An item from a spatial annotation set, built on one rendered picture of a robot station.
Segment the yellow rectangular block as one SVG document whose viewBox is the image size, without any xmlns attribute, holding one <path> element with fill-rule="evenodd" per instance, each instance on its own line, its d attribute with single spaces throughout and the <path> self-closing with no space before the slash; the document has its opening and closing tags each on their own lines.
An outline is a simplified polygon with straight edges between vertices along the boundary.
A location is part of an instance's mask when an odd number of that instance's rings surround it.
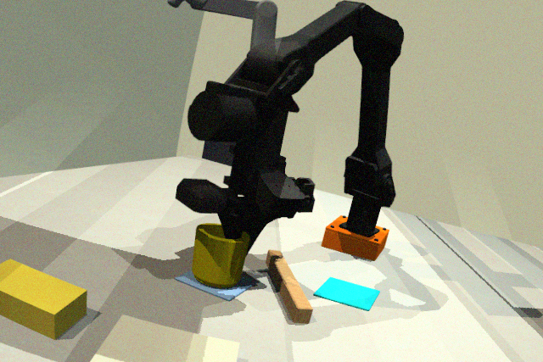
<svg viewBox="0 0 543 362">
<path fill-rule="evenodd" d="M 86 314 L 86 289 L 12 259 L 0 264 L 0 315 L 55 340 Z"/>
</svg>

